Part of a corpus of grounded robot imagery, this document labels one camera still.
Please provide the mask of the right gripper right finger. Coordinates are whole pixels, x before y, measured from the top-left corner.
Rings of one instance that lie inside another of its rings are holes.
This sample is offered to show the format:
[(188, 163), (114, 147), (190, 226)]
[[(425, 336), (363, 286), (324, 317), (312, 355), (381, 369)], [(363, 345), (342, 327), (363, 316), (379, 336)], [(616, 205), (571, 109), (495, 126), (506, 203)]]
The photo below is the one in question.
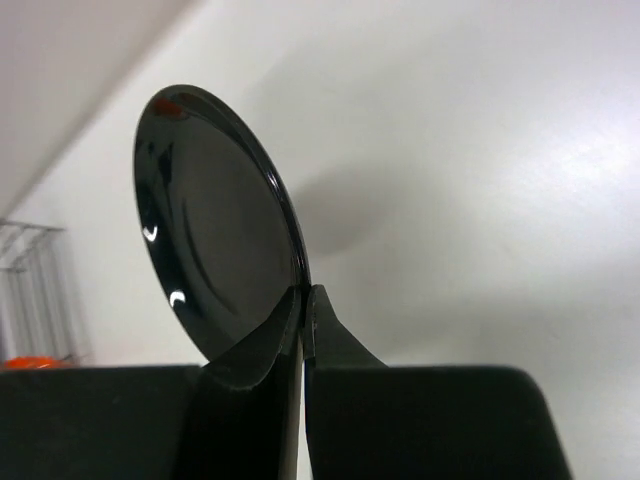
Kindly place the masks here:
[(320, 414), (315, 408), (323, 404), (315, 400), (314, 374), (324, 368), (356, 369), (387, 368), (387, 365), (371, 353), (338, 319), (323, 285), (310, 288), (305, 307), (304, 324), (304, 394), (305, 434), (310, 458), (312, 479), (320, 479), (316, 472), (320, 461), (314, 456), (320, 434), (317, 433)]

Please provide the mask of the black plate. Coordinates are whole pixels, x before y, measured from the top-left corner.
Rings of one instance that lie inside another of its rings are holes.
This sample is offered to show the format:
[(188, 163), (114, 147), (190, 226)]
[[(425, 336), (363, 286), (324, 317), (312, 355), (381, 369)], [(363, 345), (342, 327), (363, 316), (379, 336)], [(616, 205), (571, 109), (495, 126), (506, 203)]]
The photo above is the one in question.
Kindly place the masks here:
[(137, 211), (163, 293), (214, 360), (311, 284), (281, 177), (249, 126), (193, 85), (157, 92), (133, 151)]

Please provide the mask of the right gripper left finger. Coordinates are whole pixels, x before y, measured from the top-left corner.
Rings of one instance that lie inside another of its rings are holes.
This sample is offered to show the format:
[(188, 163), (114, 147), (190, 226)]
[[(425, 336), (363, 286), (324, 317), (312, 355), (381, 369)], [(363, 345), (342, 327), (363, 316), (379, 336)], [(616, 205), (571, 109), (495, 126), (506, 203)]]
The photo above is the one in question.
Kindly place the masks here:
[(206, 365), (177, 457), (180, 479), (292, 479), (297, 470), (303, 296), (290, 288), (256, 330)]

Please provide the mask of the orange plastic plate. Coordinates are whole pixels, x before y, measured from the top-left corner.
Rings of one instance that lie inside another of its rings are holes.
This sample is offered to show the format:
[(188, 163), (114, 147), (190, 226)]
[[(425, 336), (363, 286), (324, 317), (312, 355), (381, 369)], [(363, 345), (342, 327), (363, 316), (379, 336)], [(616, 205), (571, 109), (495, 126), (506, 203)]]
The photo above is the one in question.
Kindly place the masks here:
[(1, 363), (1, 370), (36, 370), (65, 368), (69, 364), (50, 356), (19, 356)]

